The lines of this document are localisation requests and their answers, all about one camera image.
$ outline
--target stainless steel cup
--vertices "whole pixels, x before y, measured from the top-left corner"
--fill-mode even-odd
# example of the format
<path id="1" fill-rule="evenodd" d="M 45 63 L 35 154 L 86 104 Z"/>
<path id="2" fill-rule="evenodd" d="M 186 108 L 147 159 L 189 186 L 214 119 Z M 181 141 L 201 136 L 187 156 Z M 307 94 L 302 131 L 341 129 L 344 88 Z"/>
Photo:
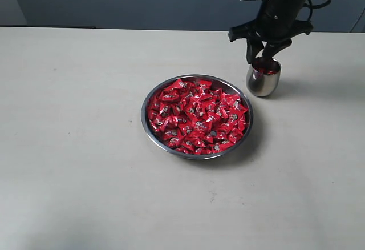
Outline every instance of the stainless steel cup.
<path id="1" fill-rule="evenodd" d="M 257 97 L 269 96 L 278 86 L 281 65 L 275 59 L 256 58 L 246 76 L 248 90 Z"/>

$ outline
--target pile of candy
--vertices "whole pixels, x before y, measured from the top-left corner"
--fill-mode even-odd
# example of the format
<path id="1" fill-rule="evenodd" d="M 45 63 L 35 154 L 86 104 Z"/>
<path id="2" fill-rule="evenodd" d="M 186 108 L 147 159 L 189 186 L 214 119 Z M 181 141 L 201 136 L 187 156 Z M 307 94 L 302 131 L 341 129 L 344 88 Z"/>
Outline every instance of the pile of candy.
<path id="1" fill-rule="evenodd" d="M 226 94 L 212 83 L 176 80 L 151 97 L 148 118 L 152 131 L 178 152 L 207 155 L 236 144 L 246 128 L 248 110 L 238 94 Z"/>

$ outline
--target bowl rim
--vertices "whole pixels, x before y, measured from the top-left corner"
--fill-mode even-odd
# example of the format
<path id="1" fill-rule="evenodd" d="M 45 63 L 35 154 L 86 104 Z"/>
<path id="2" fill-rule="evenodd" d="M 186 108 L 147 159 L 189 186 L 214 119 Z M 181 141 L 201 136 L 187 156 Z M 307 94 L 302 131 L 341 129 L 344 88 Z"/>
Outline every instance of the bowl rim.
<path id="1" fill-rule="evenodd" d="M 167 147 L 166 145 L 164 145 L 160 140 L 158 140 L 157 137 L 155 137 L 155 135 L 151 131 L 151 129 L 149 127 L 149 123 L 147 122 L 147 119 L 148 119 L 148 117 L 147 117 L 147 104 L 148 104 L 150 98 L 152 97 L 152 95 L 157 90 L 159 90 L 160 88 L 162 88 L 162 87 L 170 84 L 171 82 L 176 81 L 177 79 L 184 79 L 184 78 L 191 78 L 191 77 L 200 78 L 200 79 L 207 79 L 207 80 L 217 80 L 217 81 L 219 81 L 219 82 L 221 82 L 221 83 L 229 86 L 230 88 L 232 88 L 234 91 L 236 91 L 240 95 L 241 99 L 245 101 L 245 103 L 246 103 L 246 105 L 248 107 L 248 111 L 249 111 L 249 125 L 248 125 L 248 127 L 247 127 L 247 129 L 246 129 L 246 131 L 245 131 L 245 133 L 243 135 L 243 137 L 235 145 L 233 145 L 232 147 L 230 147 L 230 148 L 228 148 L 226 150 L 223 150 L 221 152 L 214 153 L 214 154 L 209 154 L 209 155 L 185 154 L 185 153 L 181 153 L 181 152 L 175 151 L 174 149 L 171 149 L 171 148 Z M 250 134 L 252 125 L 253 125 L 253 108 L 252 108 L 252 105 L 251 105 L 250 101 L 248 100 L 247 96 L 239 88 L 237 88 L 236 86 L 232 85 L 231 83 L 229 83 L 229 82 L 227 82 L 227 81 L 225 81 L 223 79 L 220 79 L 220 78 L 217 78 L 217 77 L 214 77 L 214 76 L 210 76 L 210 75 L 188 74 L 188 75 L 176 76 L 176 77 L 173 77 L 171 79 L 165 80 L 164 82 L 158 84 L 155 88 L 153 88 L 148 93 L 147 97 L 143 101 L 142 108 L 141 108 L 141 121 L 142 121 L 143 129 L 147 133 L 148 137 L 157 146 L 159 146 L 163 150 L 165 150 L 165 151 L 167 151 L 169 153 L 172 153 L 172 154 L 174 154 L 176 156 L 186 158 L 186 159 L 206 160 L 206 159 L 213 159 L 213 158 L 216 158 L 216 157 L 225 155 L 225 154 L 227 154 L 230 151 L 233 151 L 234 149 L 236 149 L 248 137 L 248 135 Z"/>

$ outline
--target red candy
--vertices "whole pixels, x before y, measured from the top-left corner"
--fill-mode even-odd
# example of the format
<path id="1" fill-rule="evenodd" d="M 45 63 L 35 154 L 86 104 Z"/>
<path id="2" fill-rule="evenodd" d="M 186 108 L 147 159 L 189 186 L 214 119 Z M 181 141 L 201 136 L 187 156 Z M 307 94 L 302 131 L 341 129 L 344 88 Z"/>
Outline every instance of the red candy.
<path id="1" fill-rule="evenodd" d="M 246 128 L 245 112 L 238 94 L 201 80 L 176 80 L 155 93 L 148 105 L 153 133 L 169 148 L 194 155 L 209 155 L 236 144 Z"/>

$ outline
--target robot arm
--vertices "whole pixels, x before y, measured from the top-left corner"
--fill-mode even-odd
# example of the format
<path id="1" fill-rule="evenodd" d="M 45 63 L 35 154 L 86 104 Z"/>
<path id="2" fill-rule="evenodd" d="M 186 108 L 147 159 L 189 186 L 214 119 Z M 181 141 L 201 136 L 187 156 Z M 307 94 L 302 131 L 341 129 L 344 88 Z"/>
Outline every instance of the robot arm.
<path id="1" fill-rule="evenodd" d="M 262 0 L 262 5 L 255 20 L 240 26 L 232 27 L 229 30 L 231 42 L 236 39 L 245 38 L 247 41 L 246 60 L 252 63 L 257 54 L 263 50 L 265 58 L 272 58 L 276 53 L 289 47 L 291 38 L 313 30 L 313 26 L 308 21 L 296 20 L 296 17 L 304 6 L 311 8 L 316 6 L 305 4 L 306 0 Z M 328 0 L 321 7 L 330 3 Z"/>

